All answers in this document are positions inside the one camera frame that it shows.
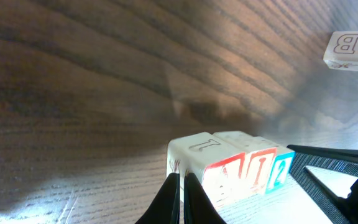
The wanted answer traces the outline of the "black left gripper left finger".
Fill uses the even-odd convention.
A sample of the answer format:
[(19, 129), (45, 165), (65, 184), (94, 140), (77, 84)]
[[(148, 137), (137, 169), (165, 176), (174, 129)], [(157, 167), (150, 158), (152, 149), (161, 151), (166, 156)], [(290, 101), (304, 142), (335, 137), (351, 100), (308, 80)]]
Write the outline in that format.
[(135, 224), (179, 224), (180, 175), (171, 173), (165, 179), (146, 212)]

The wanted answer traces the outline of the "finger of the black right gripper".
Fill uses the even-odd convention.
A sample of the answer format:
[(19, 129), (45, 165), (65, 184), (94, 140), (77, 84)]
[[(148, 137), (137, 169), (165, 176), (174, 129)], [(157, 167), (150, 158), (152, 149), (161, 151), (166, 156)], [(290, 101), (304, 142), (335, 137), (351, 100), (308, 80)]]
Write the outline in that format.
[(337, 208), (338, 196), (324, 185), (308, 167), (332, 170), (358, 179), (358, 150), (331, 149), (290, 144), (295, 151), (291, 176), (333, 223), (351, 223)]

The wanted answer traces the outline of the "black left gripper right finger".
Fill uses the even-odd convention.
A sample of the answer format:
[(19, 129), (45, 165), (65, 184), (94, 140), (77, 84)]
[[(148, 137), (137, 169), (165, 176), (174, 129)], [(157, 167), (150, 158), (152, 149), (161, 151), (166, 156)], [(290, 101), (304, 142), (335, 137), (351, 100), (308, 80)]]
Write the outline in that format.
[(184, 179), (184, 224), (226, 224), (194, 173)]

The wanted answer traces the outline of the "red letter A block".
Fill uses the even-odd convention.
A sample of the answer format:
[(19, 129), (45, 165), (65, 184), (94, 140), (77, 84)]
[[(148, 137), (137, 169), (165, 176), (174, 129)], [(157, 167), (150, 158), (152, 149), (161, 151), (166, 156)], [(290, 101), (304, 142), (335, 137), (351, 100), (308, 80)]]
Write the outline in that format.
[(184, 178), (192, 172), (216, 208), (234, 201), (244, 160), (244, 151), (207, 132), (172, 139), (167, 146), (167, 174), (180, 174), (180, 199)]

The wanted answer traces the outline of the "blue number 2 block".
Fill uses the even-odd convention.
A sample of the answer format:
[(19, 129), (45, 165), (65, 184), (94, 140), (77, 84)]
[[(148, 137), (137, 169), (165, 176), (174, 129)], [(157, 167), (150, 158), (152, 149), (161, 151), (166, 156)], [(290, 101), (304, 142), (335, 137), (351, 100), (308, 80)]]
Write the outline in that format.
[(255, 137), (255, 139), (263, 146), (268, 148), (275, 147), (277, 149), (277, 155), (273, 161), (270, 176), (265, 188), (265, 193), (269, 194), (284, 186), (295, 156), (295, 152), (285, 146), (260, 136)]

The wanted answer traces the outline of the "red letter I block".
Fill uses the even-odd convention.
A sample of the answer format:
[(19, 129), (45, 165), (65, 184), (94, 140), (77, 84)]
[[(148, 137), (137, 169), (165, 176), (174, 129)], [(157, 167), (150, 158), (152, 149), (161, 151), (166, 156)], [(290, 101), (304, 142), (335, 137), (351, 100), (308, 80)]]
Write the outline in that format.
[(245, 152), (240, 180), (242, 196), (262, 194), (277, 156), (278, 144), (242, 131), (216, 132), (213, 135)]

